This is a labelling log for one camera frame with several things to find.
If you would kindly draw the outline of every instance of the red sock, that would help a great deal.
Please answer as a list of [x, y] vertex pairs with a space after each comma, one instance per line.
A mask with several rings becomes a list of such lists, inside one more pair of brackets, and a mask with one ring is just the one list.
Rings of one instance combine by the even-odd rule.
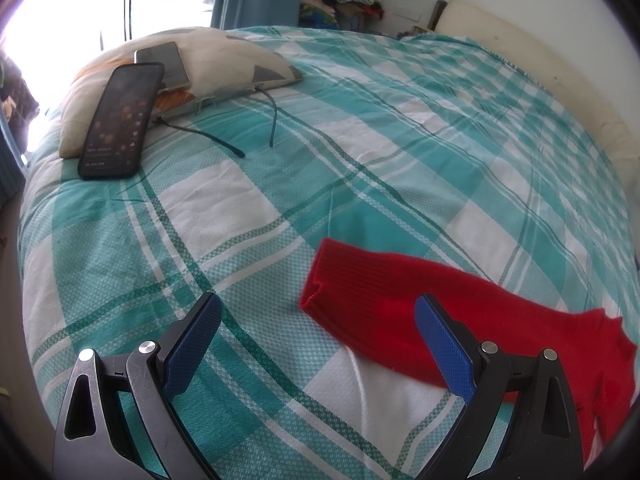
[[480, 341], [494, 341], [513, 354], [536, 356], [543, 348], [558, 353], [578, 410], [585, 460], [594, 418], [605, 443], [625, 420], [636, 346], [623, 333], [622, 319], [609, 319], [602, 309], [558, 312], [452, 267], [328, 238], [316, 254], [300, 307], [358, 354], [446, 386], [415, 327], [415, 300], [427, 292]]

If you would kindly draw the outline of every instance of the patterned pillowcase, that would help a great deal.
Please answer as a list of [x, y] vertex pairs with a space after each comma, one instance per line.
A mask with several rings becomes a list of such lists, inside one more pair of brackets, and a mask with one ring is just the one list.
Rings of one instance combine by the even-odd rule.
[[169, 41], [178, 45], [191, 86], [160, 94], [155, 113], [203, 98], [221, 100], [253, 92], [257, 86], [276, 88], [302, 79], [300, 71], [279, 54], [216, 28], [175, 28], [132, 40], [100, 54], [74, 78], [62, 101], [60, 157], [81, 154], [89, 124], [113, 70], [133, 63], [135, 51]]

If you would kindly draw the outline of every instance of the silver smartphone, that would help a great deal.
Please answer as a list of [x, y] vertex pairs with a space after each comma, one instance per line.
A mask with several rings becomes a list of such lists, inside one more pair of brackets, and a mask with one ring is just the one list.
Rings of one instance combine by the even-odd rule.
[[161, 92], [183, 90], [191, 86], [191, 81], [189, 81], [189, 76], [182, 63], [180, 50], [175, 41], [141, 48], [136, 51], [134, 59], [136, 63], [162, 63], [164, 65]]

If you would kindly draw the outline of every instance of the phone case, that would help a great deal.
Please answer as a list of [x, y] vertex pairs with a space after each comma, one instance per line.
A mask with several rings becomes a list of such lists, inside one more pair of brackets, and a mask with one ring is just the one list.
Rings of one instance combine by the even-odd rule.
[[[88, 143], [89, 143], [89, 137], [90, 137], [90, 133], [94, 130], [95, 127], [95, 121], [98, 118], [98, 115], [101, 111], [101, 107], [104, 105], [104, 101], [106, 96], [109, 95], [109, 92], [114, 91], [113, 89], [111, 89], [110, 87], [113, 86], [113, 81], [115, 79], [117, 79], [120, 74], [118, 73], [118, 71], [124, 70], [124, 69], [129, 69], [130, 67], [143, 67], [143, 66], [155, 66], [158, 67], [158, 74], [156, 77], [156, 81], [154, 82], [154, 86], [152, 87], [153, 89], [155, 89], [155, 91], [150, 91], [149, 95], [148, 95], [148, 99], [150, 102], [150, 106], [148, 106], [148, 109], [145, 110], [144, 115], [141, 117], [140, 122], [142, 123], [140, 126], [140, 137], [139, 137], [139, 149], [135, 158], [134, 163], [131, 165], [130, 169], [127, 169], [126, 171], [113, 171], [113, 172], [105, 172], [103, 174], [97, 174], [97, 173], [93, 173], [91, 171], [87, 171], [85, 166], [84, 166], [84, 160], [85, 160], [85, 155], [86, 155], [86, 151], [87, 151], [87, 147], [88, 147]], [[156, 99], [156, 96], [158, 95], [158, 90], [160, 88], [160, 85], [162, 83], [162, 77], [164, 76], [164, 65], [162, 63], [156, 63], [156, 62], [150, 62], [150, 63], [131, 63], [131, 64], [125, 64], [125, 65], [120, 65], [118, 67], [116, 67], [116, 69], [113, 71], [113, 73], [111, 74], [111, 77], [109, 78], [109, 80], [107, 81], [107, 85], [104, 88], [104, 91], [102, 92], [102, 95], [100, 96], [100, 100], [98, 101], [98, 106], [95, 109], [94, 112], [94, 116], [91, 119], [91, 123], [89, 124], [89, 129], [87, 130], [87, 135], [84, 138], [84, 145], [82, 146], [82, 153], [80, 155], [80, 159], [78, 161], [78, 175], [85, 179], [85, 180], [94, 180], [94, 179], [101, 179], [101, 178], [129, 178], [130, 176], [135, 175], [139, 170], [140, 170], [140, 159], [142, 158], [142, 149], [143, 149], [143, 141], [144, 141], [144, 137], [146, 134], [146, 130], [147, 130], [147, 126], [148, 126], [148, 122], [149, 119], [151, 117], [151, 113], [153, 111], [153, 107], [154, 107], [154, 101]]]
[[[164, 46], [166, 44], [172, 44], [175, 47], [175, 51], [177, 53], [177, 57], [178, 57], [178, 62], [180, 63], [180, 66], [182, 68], [182, 72], [184, 73], [184, 76], [186, 77], [186, 82], [183, 82], [181, 84], [177, 84], [174, 86], [162, 86], [158, 93], [159, 94], [164, 94], [166, 92], [172, 92], [174, 90], [188, 90], [191, 87], [191, 78], [189, 77], [189, 74], [187, 73], [187, 69], [184, 66], [184, 61], [182, 59], [182, 54], [180, 53], [180, 48], [178, 47], [178, 45], [175, 43], [175, 41], [168, 41], [167, 43], [162, 43], [160, 45], [155, 45], [155, 46], [149, 46], [146, 48], [141, 48], [137, 51], [134, 52], [134, 62], [135, 63], [139, 63], [139, 58], [140, 58], [140, 52], [145, 52], [148, 53], [148, 51], [152, 51], [153, 49], [160, 47], [160, 46]], [[146, 61], [142, 60], [140, 61], [140, 63], [148, 63], [148, 62], [163, 62], [164, 59], [153, 59], [153, 56], [144, 56], [146, 57]], [[162, 83], [166, 84], [166, 81], [164, 80], [164, 77], [162, 78]]]

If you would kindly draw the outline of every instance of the white wall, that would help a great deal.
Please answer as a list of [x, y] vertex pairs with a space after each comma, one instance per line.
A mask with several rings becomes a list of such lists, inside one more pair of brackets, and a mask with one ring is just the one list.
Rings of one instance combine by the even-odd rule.
[[[640, 139], [640, 58], [602, 0], [465, 0], [517, 25], [582, 73]], [[379, 30], [395, 36], [418, 22], [397, 16], [407, 9], [426, 25], [436, 0], [383, 0]]]

